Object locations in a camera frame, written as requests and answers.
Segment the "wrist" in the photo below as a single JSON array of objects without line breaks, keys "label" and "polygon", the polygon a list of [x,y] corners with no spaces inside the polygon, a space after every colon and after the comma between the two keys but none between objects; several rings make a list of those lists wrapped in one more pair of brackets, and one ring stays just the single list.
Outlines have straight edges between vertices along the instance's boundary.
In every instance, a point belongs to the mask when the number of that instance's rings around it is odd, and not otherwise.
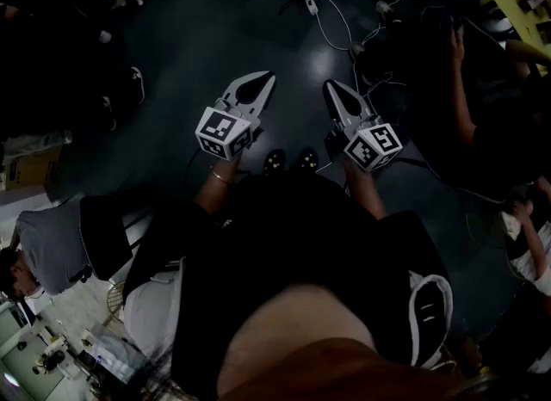
[{"label": "wrist", "polygon": [[463,60],[459,59],[452,59],[451,60],[451,68],[454,72],[461,73],[461,66],[463,65]]}]

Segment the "hand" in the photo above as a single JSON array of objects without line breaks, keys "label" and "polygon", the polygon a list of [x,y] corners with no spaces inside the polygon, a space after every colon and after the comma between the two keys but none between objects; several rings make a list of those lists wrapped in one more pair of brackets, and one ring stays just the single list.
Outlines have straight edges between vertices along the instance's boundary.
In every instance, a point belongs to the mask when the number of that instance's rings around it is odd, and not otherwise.
[{"label": "hand", "polygon": [[456,32],[452,26],[449,37],[449,46],[451,51],[452,65],[461,68],[461,63],[465,58],[465,47],[463,46],[463,32],[460,29]]},{"label": "hand", "polygon": [[522,224],[525,225],[530,222],[530,215],[534,211],[534,205],[532,201],[529,200],[524,205],[520,200],[515,200],[513,202],[512,213],[515,218]]}]

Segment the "sneaker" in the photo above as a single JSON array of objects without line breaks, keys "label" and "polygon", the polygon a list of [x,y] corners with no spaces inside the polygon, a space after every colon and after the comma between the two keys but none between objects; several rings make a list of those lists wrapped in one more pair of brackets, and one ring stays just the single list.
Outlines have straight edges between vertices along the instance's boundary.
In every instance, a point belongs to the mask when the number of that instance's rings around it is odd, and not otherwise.
[{"label": "sneaker", "polygon": [[113,115],[113,108],[111,107],[111,100],[107,96],[102,97],[103,100],[103,106],[109,111],[109,131],[113,132],[117,128],[117,120],[115,119],[115,116]]},{"label": "sneaker", "polygon": [[131,67],[130,70],[132,72],[131,91],[133,92],[133,97],[135,96],[136,103],[141,104],[145,100],[144,78],[137,67]]},{"label": "sneaker", "polygon": [[285,151],[273,150],[264,160],[264,174],[274,175],[275,173],[281,173],[285,170]]},{"label": "sneaker", "polygon": [[299,155],[294,168],[305,173],[315,173],[319,166],[318,153],[311,148],[304,148]]},{"label": "sneaker", "polygon": [[111,37],[112,35],[107,31],[101,31],[98,40],[100,41],[100,43],[109,43],[111,41]]}]

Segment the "white shoe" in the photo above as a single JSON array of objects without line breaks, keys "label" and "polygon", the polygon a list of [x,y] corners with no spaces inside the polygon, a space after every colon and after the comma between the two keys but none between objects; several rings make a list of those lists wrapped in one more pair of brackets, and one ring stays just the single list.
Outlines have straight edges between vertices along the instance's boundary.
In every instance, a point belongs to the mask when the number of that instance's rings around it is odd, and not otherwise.
[{"label": "white shoe", "polygon": [[109,43],[111,41],[111,37],[112,35],[107,31],[101,31],[98,40],[100,41],[100,43]]}]

